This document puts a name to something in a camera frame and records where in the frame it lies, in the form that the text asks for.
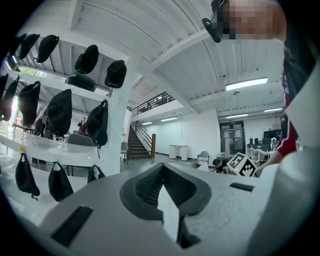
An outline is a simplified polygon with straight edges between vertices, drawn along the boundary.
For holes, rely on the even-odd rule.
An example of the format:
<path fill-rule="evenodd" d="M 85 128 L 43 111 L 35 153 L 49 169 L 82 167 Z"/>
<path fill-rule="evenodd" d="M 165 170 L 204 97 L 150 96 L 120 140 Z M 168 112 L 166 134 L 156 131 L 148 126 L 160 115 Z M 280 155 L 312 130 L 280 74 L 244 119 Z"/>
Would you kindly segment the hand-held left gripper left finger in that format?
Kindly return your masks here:
<path fill-rule="evenodd" d="M 67 250 L 81 256 L 181 256 L 183 250 L 160 220 L 144 220 L 122 203 L 120 189 L 129 179 L 157 167 L 149 164 L 93 181 L 53 207 L 39 224 L 51 236 L 79 206 L 92 209 Z"/>

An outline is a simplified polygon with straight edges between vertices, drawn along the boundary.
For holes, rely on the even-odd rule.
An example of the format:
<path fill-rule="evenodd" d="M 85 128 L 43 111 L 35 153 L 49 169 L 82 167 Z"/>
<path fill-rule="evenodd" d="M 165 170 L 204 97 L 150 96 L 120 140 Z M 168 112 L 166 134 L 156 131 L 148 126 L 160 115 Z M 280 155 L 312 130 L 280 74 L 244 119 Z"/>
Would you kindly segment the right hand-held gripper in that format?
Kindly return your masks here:
<path fill-rule="evenodd" d="M 256 165 L 247 155 L 238 152 L 227 162 L 227 166 L 223 168 L 223 172 L 226 174 L 233 172 L 237 176 L 253 177 L 256 169 Z"/>

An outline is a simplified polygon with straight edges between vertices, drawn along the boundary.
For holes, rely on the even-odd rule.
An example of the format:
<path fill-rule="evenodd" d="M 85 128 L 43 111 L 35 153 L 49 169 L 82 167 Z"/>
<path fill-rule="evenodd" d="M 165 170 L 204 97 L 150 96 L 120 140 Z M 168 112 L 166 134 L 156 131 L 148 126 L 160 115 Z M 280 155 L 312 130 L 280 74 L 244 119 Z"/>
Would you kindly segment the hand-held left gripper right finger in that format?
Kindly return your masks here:
<path fill-rule="evenodd" d="M 165 256 L 244 256 L 272 190 L 260 178 L 163 164 L 164 185 L 180 214 L 177 241 Z"/>

